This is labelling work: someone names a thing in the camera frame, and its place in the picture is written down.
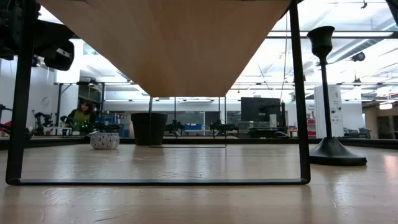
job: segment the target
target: red object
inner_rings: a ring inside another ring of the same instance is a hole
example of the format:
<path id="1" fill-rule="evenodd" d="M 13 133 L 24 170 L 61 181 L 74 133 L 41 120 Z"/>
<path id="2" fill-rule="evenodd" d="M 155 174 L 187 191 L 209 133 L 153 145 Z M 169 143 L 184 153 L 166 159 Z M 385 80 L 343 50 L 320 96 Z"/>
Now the red object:
<path id="1" fill-rule="evenodd" d="M 317 132 L 316 131 L 308 131 L 308 136 L 316 136 Z"/>
<path id="2" fill-rule="evenodd" d="M 11 121 L 8 121 L 7 123 L 5 123 L 4 125 L 9 126 L 11 128 Z"/>

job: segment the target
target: black monitor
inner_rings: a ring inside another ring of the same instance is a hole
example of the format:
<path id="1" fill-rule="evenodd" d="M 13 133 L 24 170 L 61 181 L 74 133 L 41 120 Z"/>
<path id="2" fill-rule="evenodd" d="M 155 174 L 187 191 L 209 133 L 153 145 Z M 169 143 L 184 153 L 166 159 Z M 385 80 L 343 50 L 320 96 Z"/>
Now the black monitor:
<path id="1" fill-rule="evenodd" d="M 269 121 L 270 114 L 276 114 L 278 122 L 282 119 L 280 99 L 277 98 L 241 98 L 242 121 Z"/>

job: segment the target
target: blue box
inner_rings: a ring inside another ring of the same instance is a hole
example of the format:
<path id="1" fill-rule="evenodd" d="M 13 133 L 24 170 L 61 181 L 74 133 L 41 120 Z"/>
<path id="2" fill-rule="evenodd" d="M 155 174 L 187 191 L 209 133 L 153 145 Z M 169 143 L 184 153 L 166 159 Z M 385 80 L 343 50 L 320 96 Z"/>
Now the blue box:
<path id="1" fill-rule="evenodd" d="M 201 124 L 185 124 L 185 130 L 202 130 Z"/>

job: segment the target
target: black planter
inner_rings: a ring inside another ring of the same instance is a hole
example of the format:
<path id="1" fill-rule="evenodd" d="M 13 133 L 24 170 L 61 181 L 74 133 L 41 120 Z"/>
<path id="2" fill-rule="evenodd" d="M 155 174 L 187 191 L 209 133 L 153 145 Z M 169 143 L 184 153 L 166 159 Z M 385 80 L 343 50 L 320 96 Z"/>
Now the black planter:
<path id="1" fill-rule="evenodd" d="M 162 144 L 167 114 L 152 113 L 151 129 L 149 130 L 149 113 L 131 115 L 137 146 L 159 146 Z"/>

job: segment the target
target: black candlestick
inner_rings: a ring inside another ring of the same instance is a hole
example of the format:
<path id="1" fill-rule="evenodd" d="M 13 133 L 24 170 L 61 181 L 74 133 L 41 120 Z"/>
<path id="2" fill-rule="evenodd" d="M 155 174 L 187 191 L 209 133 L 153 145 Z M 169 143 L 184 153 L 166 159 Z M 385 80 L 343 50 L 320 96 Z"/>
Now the black candlestick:
<path id="1" fill-rule="evenodd" d="M 307 37 L 311 40 L 312 53 L 319 58 L 322 70 L 323 104 L 325 107 L 326 138 L 310 151 L 312 164 L 328 166 L 364 166 L 367 163 L 365 157 L 357 156 L 344 147 L 331 133 L 330 106 L 328 80 L 326 75 L 326 57 L 333 46 L 331 36 L 335 31 L 332 26 L 319 27 L 311 30 Z"/>

